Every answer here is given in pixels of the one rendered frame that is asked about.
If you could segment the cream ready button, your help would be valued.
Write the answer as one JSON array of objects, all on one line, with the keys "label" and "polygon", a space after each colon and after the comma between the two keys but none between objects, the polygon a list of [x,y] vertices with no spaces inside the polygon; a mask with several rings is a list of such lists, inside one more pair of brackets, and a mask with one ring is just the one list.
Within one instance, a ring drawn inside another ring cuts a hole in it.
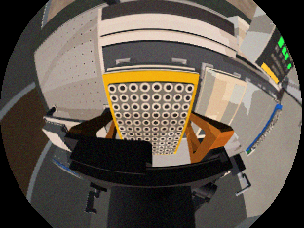
[{"label": "cream ready button", "polygon": [[248,156],[250,153],[252,153],[252,151],[255,150],[255,149],[256,149],[256,147],[255,147],[255,148],[252,148],[251,150],[248,150],[247,152],[245,151],[246,154],[247,154],[247,156]]}]

